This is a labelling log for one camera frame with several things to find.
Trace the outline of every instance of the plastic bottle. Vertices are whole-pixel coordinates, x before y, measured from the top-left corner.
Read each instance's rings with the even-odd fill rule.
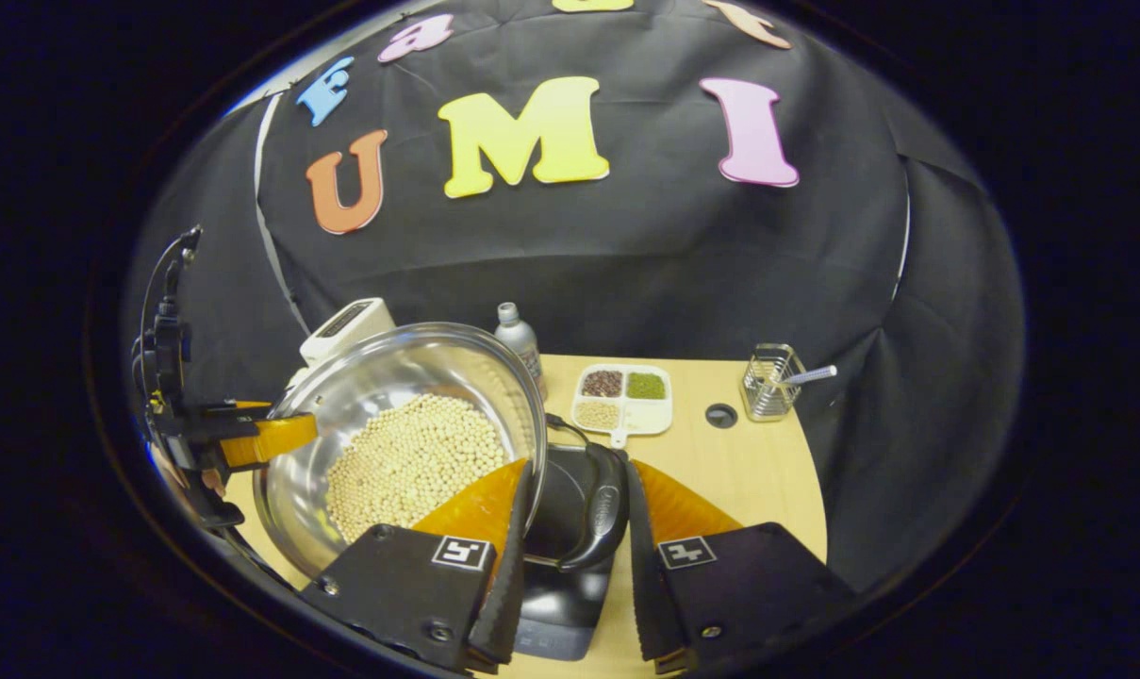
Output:
[[[548,387],[544,385],[544,369],[540,367],[540,352],[536,349],[536,332],[527,322],[519,320],[519,306],[514,302],[498,304],[498,324],[495,336],[510,350],[519,353],[527,366],[527,373],[532,374],[536,386],[540,390],[540,400],[548,399]]]

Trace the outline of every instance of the foam letter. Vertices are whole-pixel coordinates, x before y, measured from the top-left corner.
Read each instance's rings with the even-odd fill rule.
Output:
[[[448,35],[453,35],[453,31],[448,30],[450,23],[453,23],[453,14],[440,14],[407,27],[390,39],[390,46],[381,51],[376,60],[384,64],[393,59],[401,59],[409,52],[430,50],[431,47],[437,47],[440,42],[448,40]]]
[[[347,98],[347,90],[337,89],[347,85],[344,68],[353,60],[356,60],[355,57],[343,57],[335,62],[335,65],[327,68],[327,73],[321,74],[319,80],[307,87],[306,91],[298,97],[298,104],[306,104],[306,107],[309,107],[310,112],[314,113],[314,120],[310,121],[312,128],[318,128],[323,121],[327,120],[331,112],[335,111],[335,107]]]
[[[780,35],[769,33],[767,27],[775,27],[772,25],[772,22],[756,17],[754,14],[746,11],[744,8],[739,8],[736,5],[717,2],[717,0],[703,0],[703,3],[716,9],[720,9],[720,14],[724,14],[724,18],[728,19],[728,23],[738,26],[742,33],[750,35],[750,38],[760,40],[769,44],[769,47],[777,47],[780,50],[790,50],[790,48],[792,48],[792,43],[783,40]]]
[[[700,87],[720,100],[728,128],[728,156],[720,161],[723,175],[733,181],[782,188],[799,183],[799,172],[783,159],[783,145],[772,112],[772,104],[780,100],[774,90],[724,77],[706,77]]]
[[[385,132],[377,129],[351,142],[349,150],[359,159],[359,201],[356,205],[345,206],[340,199],[340,180],[335,177],[335,167],[340,164],[342,154],[336,150],[314,161],[306,171],[310,180],[310,193],[314,196],[314,215],[319,220],[319,227],[327,232],[352,232],[367,227],[368,222],[381,210],[381,198],[384,186],[381,185],[381,144]]]
[[[540,162],[532,177],[553,183],[608,177],[608,158],[595,152],[591,125],[593,77],[547,80],[536,87],[519,118],[510,116],[489,95],[470,95],[439,109],[453,137],[453,178],[445,185],[449,198],[484,194],[494,177],[482,170],[484,152],[506,183],[518,185],[540,142]]]
[[[633,0],[553,0],[562,13],[618,13],[633,6]]]

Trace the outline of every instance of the wire utensil holder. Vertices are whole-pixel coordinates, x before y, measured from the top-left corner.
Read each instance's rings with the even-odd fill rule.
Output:
[[[788,344],[758,344],[742,377],[741,396],[755,422],[777,422],[792,411],[799,386],[784,379],[805,373],[795,349]]]

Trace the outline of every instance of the wooden table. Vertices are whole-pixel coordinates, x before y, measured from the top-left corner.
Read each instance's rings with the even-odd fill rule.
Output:
[[[654,365],[671,379],[674,422],[659,435],[630,435],[626,451],[671,474],[742,524],[776,521],[825,561],[825,512],[821,485],[808,443],[792,411],[784,420],[754,423],[746,417],[739,392],[744,361],[693,361],[604,359],[543,355],[548,383],[548,412],[570,419],[578,375],[588,365]],[[738,411],[738,423],[728,430],[708,424],[705,411],[714,403],[727,403]],[[608,444],[608,435],[591,434]],[[549,431],[556,443],[581,443],[573,434]],[[309,581],[272,546],[259,523],[251,491],[252,474],[234,474],[227,499],[237,504],[247,522],[238,530],[263,558],[295,588]],[[616,554],[612,580],[603,613],[586,658],[578,662],[544,660],[514,654],[510,665],[498,668],[500,677],[551,678],[652,678],[652,662],[641,660],[641,646],[633,613],[633,562],[625,537]]]

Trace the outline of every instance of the yellow letter m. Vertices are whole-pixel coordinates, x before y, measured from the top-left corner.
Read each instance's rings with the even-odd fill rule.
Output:
[[[483,152],[502,179],[518,185],[540,142],[540,162],[532,177],[545,183],[608,177],[608,158],[595,152],[591,125],[593,77],[544,81],[527,100],[519,118],[510,116],[489,95],[470,95],[439,109],[453,137],[453,178],[445,185],[449,198],[484,194],[494,177],[482,170]]]

